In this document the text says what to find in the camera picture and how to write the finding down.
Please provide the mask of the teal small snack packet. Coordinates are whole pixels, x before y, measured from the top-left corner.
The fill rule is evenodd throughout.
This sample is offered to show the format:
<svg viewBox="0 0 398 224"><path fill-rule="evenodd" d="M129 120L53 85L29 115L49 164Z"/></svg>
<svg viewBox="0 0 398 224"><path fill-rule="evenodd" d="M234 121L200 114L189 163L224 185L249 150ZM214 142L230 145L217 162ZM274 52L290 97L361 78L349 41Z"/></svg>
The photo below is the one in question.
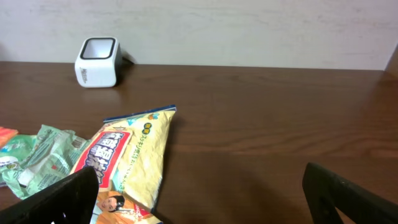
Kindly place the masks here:
<svg viewBox="0 0 398 224"><path fill-rule="evenodd" d="M1 174L8 169L19 167L33 151L37 136L18 134L1 148Z"/></svg>

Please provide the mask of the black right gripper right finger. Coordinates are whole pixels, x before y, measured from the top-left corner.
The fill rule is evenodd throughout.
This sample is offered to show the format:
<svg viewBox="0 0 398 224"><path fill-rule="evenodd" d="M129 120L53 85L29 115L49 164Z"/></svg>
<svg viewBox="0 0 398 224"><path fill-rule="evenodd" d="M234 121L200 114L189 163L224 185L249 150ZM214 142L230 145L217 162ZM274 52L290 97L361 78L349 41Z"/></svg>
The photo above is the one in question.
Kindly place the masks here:
<svg viewBox="0 0 398 224"><path fill-rule="evenodd" d="M316 163L306 165L302 188L314 223L342 223L338 211L355 223L397 223L397 204Z"/></svg>

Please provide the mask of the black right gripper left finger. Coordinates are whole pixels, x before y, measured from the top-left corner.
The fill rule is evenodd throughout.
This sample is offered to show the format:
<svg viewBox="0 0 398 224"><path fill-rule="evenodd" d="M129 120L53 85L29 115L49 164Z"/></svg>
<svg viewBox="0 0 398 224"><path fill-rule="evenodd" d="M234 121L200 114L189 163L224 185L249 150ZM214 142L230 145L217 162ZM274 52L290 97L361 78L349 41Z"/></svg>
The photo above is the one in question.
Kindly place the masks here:
<svg viewBox="0 0 398 224"><path fill-rule="evenodd" d="M41 190L1 211L1 224L89 223L99 183L92 167Z"/></svg>

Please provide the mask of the large beige snack bag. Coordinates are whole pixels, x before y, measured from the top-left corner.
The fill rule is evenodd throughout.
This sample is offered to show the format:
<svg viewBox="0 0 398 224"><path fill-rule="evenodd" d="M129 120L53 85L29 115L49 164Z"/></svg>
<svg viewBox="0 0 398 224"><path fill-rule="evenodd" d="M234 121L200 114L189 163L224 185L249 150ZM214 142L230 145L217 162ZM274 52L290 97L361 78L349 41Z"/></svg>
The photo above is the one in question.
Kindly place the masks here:
<svg viewBox="0 0 398 224"><path fill-rule="evenodd" d="M90 222L160 223L153 210L162 183L175 105L106 118L72 172L94 168L98 196Z"/></svg>

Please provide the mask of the light green snack packet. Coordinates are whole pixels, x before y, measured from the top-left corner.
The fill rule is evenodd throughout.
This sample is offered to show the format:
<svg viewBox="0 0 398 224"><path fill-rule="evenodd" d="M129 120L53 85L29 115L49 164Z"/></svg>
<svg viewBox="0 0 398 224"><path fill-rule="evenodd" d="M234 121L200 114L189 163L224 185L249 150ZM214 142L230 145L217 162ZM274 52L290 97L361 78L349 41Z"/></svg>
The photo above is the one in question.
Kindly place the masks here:
<svg viewBox="0 0 398 224"><path fill-rule="evenodd" d="M1 186L24 200L65 178L90 143L72 130L42 125L29 156L1 174Z"/></svg>

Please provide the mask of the orange small snack packet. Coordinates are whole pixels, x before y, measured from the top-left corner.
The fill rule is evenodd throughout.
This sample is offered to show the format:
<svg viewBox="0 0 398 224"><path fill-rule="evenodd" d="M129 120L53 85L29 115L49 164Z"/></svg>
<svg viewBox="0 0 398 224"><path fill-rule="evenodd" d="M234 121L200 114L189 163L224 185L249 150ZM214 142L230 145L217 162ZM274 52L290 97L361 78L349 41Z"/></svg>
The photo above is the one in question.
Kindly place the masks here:
<svg viewBox="0 0 398 224"><path fill-rule="evenodd" d="M4 147L18 133L16 129L0 127L0 148Z"/></svg>

